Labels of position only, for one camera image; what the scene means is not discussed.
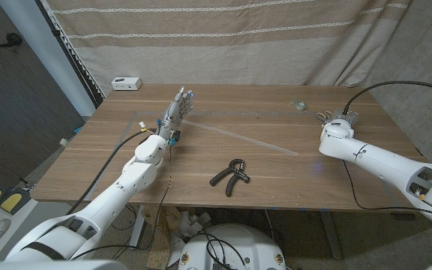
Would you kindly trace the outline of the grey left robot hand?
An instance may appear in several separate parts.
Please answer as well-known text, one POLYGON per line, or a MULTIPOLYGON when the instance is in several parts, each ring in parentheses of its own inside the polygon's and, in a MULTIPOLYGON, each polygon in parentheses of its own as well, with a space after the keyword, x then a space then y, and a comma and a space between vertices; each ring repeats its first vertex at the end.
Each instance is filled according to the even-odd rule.
POLYGON ((194 108, 193 97, 191 90, 185 91, 184 86, 179 89, 174 101, 163 113, 156 132, 158 136, 168 140, 172 133, 179 129, 184 117, 194 108))

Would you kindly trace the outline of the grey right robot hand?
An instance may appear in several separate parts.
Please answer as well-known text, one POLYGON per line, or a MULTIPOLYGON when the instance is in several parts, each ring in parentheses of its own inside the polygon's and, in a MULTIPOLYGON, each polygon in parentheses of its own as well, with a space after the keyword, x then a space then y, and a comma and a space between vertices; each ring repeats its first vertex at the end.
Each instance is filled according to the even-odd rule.
POLYGON ((353 112, 352 110, 349 110, 346 114, 344 114, 343 109, 335 109, 332 113, 331 119, 343 119, 353 126, 357 122, 358 117, 359 114, 357 112, 353 112))

